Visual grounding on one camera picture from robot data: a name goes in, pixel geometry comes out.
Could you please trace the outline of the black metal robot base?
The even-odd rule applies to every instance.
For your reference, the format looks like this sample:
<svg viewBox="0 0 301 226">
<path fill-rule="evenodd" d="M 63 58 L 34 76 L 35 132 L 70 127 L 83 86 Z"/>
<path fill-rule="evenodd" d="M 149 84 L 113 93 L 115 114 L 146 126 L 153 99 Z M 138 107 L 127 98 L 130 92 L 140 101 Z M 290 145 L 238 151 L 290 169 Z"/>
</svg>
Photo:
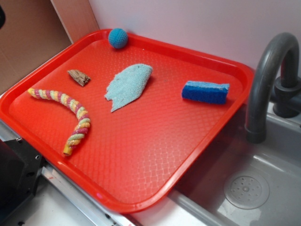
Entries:
<svg viewBox="0 0 301 226">
<path fill-rule="evenodd" d="M 43 156 L 25 140 L 0 142 L 0 221 L 36 194 Z"/>
</svg>

